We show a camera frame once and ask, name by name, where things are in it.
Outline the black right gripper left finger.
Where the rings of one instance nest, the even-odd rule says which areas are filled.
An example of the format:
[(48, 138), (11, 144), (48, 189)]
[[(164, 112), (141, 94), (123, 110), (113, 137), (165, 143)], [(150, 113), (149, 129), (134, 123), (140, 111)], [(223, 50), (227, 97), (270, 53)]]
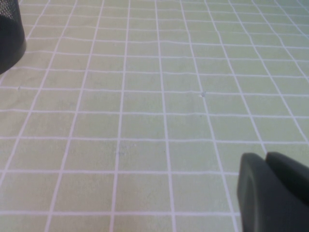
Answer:
[(240, 161), (237, 197), (245, 232), (307, 232), (309, 200), (300, 200), (255, 153)]

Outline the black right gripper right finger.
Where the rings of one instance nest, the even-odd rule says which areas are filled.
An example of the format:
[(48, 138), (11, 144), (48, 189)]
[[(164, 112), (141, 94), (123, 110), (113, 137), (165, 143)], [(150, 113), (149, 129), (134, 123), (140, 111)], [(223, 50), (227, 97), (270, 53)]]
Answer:
[(268, 152), (266, 163), (281, 183), (298, 199), (309, 199), (309, 168), (279, 152)]

